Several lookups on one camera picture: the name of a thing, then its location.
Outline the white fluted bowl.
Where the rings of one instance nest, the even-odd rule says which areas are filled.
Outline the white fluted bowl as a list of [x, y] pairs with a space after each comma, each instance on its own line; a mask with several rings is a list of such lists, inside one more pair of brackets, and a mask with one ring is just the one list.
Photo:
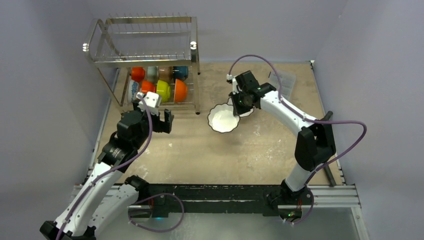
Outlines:
[[[232, 106], [232, 105], [233, 105], [233, 101], [232, 101], [232, 99], [231, 99], [230, 97], [228, 98], [227, 104], [228, 104], [228, 105], [230, 105], [230, 106]], [[254, 109], [252, 108], [252, 109], [250, 109], [248, 112], [245, 112], [245, 113], [243, 113], [243, 114], [240, 114], [240, 115], [239, 115], [239, 117], [240, 117], [240, 118], [248, 117], [248, 116], [250, 116], [253, 112], [254, 112]]]
[[227, 103], [217, 104], [207, 115], [208, 126], [221, 134], [232, 132], [240, 122], [240, 116], [234, 115], [233, 110], [233, 106]]

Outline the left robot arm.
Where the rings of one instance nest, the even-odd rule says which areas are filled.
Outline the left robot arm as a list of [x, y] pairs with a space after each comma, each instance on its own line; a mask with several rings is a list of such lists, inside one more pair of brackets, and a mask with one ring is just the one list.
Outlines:
[[95, 240], [130, 204], [146, 203], [149, 184], [135, 175], [112, 197], [106, 194], [147, 149], [154, 132], [171, 132], [173, 119], [168, 109], [164, 110], [164, 120], [161, 120], [156, 107], [134, 101], [133, 110], [121, 115], [116, 131], [103, 147], [81, 190], [60, 216], [42, 224], [41, 234], [48, 240]]

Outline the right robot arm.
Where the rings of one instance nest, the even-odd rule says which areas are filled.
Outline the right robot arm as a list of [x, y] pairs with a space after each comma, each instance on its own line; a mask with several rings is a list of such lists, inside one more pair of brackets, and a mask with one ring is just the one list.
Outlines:
[[249, 70], [236, 76], [228, 74], [226, 81], [232, 85], [229, 97], [235, 116], [253, 108], [260, 109], [276, 118], [296, 137], [296, 165], [280, 184], [282, 200], [288, 204], [294, 203], [300, 198], [312, 173], [336, 153], [329, 120], [323, 118], [323, 123], [310, 122], [312, 116], [286, 101], [270, 83], [259, 84]]

